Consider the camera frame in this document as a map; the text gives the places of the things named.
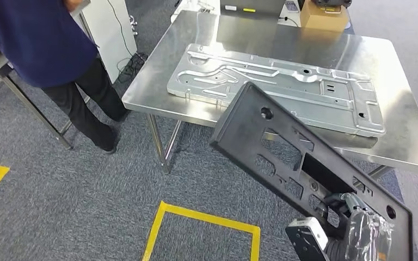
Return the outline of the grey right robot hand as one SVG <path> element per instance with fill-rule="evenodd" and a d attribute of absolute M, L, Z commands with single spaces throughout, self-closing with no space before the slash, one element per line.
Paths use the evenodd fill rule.
<path fill-rule="evenodd" d="M 329 260 L 388 260 L 394 225 L 355 193 L 334 194 L 326 202 L 343 203 L 349 212 L 342 240 L 330 239 L 324 249 Z"/>

